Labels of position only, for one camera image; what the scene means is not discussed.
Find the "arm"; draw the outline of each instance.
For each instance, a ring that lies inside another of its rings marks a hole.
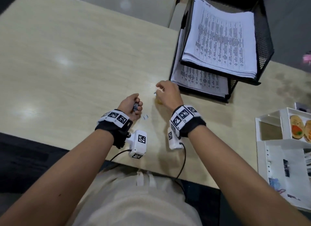
[[[133,112],[134,103],[138,110]],[[140,118],[138,94],[122,101],[119,110],[132,121]],[[97,129],[43,174],[0,218],[0,225],[64,225],[91,185],[110,151],[114,137]]]
[[[183,105],[178,86],[161,81],[157,96],[173,112]],[[234,150],[206,126],[188,134],[196,153],[245,225],[311,225]]]

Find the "paper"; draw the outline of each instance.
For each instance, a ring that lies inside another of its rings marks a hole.
[[[227,13],[205,0],[195,0],[184,61],[254,78],[257,56],[254,14]]]
[[[179,62],[185,32],[180,30],[171,81],[178,85],[207,94],[225,97],[228,94],[228,79],[208,72],[183,66]]]

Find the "hand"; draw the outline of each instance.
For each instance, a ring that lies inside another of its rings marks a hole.
[[[124,99],[118,106],[118,110],[124,112],[131,121],[138,120],[142,114],[142,102],[138,98],[139,94],[132,94]],[[138,103],[137,111],[133,111],[133,106]]]
[[[156,87],[163,90],[157,90],[157,98],[171,111],[173,112],[177,107],[184,104],[179,87],[177,84],[167,80],[160,81],[156,84]]]

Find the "light wooden table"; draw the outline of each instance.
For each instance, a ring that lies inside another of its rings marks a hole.
[[[155,84],[169,78],[177,36],[79,0],[16,0],[0,16],[0,132],[70,150],[103,113],[139,92],[149,119],[138,120],[132,131],[147,132],[147,153],[115,161],[177,176],[184,152],[169,151],[170,114],[153,95]],[[270,62],[261,82],[239,82],[230,104],[182,95],[254,169],[254,118],[311,101],[311,74]],[[180,177],[217,187],[188,142],[186,148]],[[107,159],[118,152],[112,148]]]

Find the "bread slice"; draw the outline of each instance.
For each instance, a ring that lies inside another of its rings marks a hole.
[[[295,139],[301,139],[304,136],[305,126],[302,119],[297,115],[290,116],[290,126],[292,137]]]
[[[305,140],[311,143],[311,120],[308,120],[305,125]]]

